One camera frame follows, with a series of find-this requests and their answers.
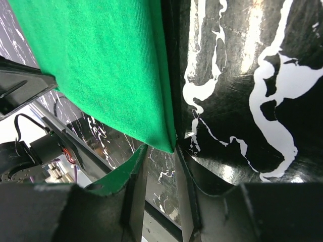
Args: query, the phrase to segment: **red wire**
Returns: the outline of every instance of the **red wire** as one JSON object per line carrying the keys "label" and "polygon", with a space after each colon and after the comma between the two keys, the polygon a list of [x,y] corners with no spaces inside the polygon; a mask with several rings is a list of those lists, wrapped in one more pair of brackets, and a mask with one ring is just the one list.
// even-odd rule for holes
{"label": "red wire", "polygon": [[63,148],[63,153],[65,154],[67,161],[69,163],[71,163],[72,165],[75,165],[75,161],[73,161],[71,154],[69,153],[69,151],[66,148]]}

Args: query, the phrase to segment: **white wall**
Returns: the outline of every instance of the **white wall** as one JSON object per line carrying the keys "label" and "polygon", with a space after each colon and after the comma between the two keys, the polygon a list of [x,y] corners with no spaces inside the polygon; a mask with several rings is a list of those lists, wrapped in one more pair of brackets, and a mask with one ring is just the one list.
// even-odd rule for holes
{"label": "white wall", "polygon": [[[19,113],[24,113],[40,123],[40,120],[33,114],[28,105],[23,107],[15,114],[11,115],[5,120],[0,121],[0,144],[14,141],[18,137],[14,120],[15,116]],[[25,141],[26,144],[29,144],[46,134],[45,131],[22,116],[19,117],[18,123],[22,135],[22,141]]]}

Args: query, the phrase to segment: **green fabric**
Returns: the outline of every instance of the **green fabric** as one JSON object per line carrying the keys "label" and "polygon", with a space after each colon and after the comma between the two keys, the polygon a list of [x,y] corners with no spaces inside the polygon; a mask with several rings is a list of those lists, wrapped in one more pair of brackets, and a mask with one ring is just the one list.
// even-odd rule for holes
{"label": "green fabric", "polygon": [[160,0],[9,0],[43,73],[82,111],[157,149],[175,129]]}
{"label": "green fabric", "polygon": [[110,194],[114,194],[119,192],[124,186],[127,185],[127,182],[130,179],[131,175],[135,175],[139,173],[139,170],[147,157],[148,147],[147,145],[140,146],[136,152],[119,166],[117,169],[111,171],[106,176],[102,177],[100,180],[90,184],[90,186],[101,187],[100,189],[90,190],[91,193],[100,195],[100,196],[108,196]]}

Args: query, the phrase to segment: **wire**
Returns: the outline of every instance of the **wire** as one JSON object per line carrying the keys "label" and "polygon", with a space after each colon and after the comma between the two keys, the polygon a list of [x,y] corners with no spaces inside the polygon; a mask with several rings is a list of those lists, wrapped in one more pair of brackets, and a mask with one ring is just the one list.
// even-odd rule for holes
{"label": "wire", "polygon": [[42,130],[44,130],[47,133],[50,132],[50,129],[48,127],[45,127],[45,126],[41,125],[40,123],[36,122],[35,120],[33,120],[31,117],[29,117],[28,115],[26,115],[24,113],[20,113],[20,114],[16,115],[15,120],[14,120],[14,124],[15,124],[15,128],[16,128],[16,131],[18,134],[18,138],[16,138],[16,140],[15,140],[15,148],[16,148],[17,155],[21,157],[21,155],[19,154],[19,152],[17,150],[17,144],[21,140],[21,132],[20,132],[19,124],[18,124],[19,116],[25,117],[26,119],[28,119],[33,124],[37,125],[38,127],[40,127]]}
{"label": "wire", "polygon": [[74,165],[74,181],[77,183],[77,166]]}
{"label": "wire", "polygon": [[66,157],[67,161],[68,161],[70,164],[72,164],[72,165],[75,165],[75,164],[76,164],[76,163],[75,163],[75,161],[73,160],[73,158],[72,158],[72,156],[71,156],[70,152],[69,152],[65,147],[63,147],[63,153],[64,153],[64,155],[65,155],[65,157]]}

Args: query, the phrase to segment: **black and white marble pattern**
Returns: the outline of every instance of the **black and white marble pattern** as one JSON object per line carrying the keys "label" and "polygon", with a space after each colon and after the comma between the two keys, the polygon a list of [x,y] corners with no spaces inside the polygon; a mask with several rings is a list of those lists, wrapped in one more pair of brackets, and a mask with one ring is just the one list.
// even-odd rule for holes
{"label": "black and white marble pattern", "polygon": [[[36,66],[7,2],[0,4],[0,53]],[[171,85],[185,158],[235,185],[323,181],[322,1],[183,0],[179,12],[181,78]],[[61,93],[39,101],[111,167],[140,145]],[[178,222],[174,156],[151,149],[149,159],[147,199]]]}
{"label": "black and white marble pattern", "polygon": [[[7,0],[0,0],[0,54],[7,59],[38,67],[36,59]],[[115,169],[127,161],[141,142],[83,113],[62,93],[52,90],[38,100]],[[146,199],[180,224],[174,155],[149,151]]]}
{"label": "black and white marble pattern", "polygon": [[323,3],[191,1],[186,158],[224,180],[323,181]]}

